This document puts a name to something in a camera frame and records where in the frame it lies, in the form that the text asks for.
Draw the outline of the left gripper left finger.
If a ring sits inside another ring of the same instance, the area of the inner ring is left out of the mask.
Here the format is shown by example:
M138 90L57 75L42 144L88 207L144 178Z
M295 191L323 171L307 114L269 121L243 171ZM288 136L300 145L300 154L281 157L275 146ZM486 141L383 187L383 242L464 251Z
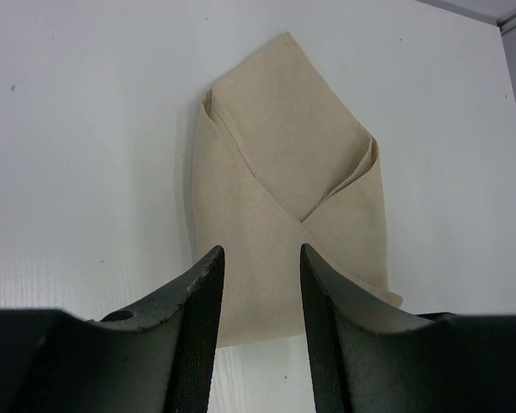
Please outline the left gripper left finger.
M224 250L100 321L0 310L0 412L204 412Z

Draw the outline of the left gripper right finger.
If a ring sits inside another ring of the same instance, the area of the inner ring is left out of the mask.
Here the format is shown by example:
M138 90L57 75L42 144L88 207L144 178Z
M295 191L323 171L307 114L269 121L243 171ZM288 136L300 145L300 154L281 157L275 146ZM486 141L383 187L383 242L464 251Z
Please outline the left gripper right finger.
M516 315L414 315L311 246L300 284L319 412L516 412Z

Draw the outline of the beige cloth napkin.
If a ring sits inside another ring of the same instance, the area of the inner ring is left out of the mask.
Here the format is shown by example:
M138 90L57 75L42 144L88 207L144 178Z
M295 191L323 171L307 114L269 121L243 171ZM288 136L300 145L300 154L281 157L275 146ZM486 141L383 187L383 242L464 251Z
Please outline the beige cloth napkin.
M197 253L225 252L219 347L303 333L304 244L373 296L402 303L388 283L378 142L290 34L203 96L192 191Z

